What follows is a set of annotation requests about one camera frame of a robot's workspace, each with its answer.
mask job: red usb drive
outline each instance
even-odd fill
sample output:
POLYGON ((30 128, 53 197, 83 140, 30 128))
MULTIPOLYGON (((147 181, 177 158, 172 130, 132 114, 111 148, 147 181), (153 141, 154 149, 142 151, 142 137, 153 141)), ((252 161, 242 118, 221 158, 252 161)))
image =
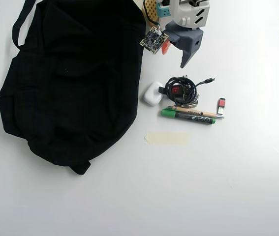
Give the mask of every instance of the red usb drive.
POLYGON ((224 99, 224 98, 219 99, 217 114, 223 115, 225 104, 226 104, 226 99, 224 99))

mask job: marker cap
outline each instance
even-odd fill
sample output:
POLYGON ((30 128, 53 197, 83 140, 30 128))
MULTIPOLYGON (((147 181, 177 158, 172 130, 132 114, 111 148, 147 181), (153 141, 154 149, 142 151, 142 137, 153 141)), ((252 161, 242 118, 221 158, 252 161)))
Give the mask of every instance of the marker cap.
POLYGON ((164 117, 174 118, 175 117, 175 111, 164 109, 164 110, 161 111, 161 115, 164 116, 164 117))

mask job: circuit board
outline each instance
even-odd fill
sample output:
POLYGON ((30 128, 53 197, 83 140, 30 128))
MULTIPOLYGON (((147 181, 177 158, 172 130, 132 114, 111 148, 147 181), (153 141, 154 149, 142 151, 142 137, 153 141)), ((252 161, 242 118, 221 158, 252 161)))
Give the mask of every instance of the circuit board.
POLYGON ((168 35, 153 26, 139 44, 151 53, 156 54, 168 38, 168 35))

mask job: white robot part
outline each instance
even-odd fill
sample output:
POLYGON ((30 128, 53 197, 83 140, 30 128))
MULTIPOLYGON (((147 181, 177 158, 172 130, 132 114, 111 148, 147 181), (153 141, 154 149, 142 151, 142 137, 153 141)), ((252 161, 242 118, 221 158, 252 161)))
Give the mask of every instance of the white robot part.
POLYGON ((169 6, 174 22, 191 29, 206 25, 209 8, 209 0, 170 0, 169 6))

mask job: green marker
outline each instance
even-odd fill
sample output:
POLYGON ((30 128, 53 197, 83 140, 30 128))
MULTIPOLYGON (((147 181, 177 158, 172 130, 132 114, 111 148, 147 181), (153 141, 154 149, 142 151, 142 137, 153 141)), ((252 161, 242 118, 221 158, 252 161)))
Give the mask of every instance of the green marker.
POLYGON ((215 118, 195 116, 195 115, 180 113, 178 111, 173 111, 173 110, 168 110, 168 109, 163 109, 161 111, 161 115, 164 116, 164 117, 187 119, 187 120, 202 122, 202 123, 207 123, 207 124, 215 124, 216 123, 215 118))

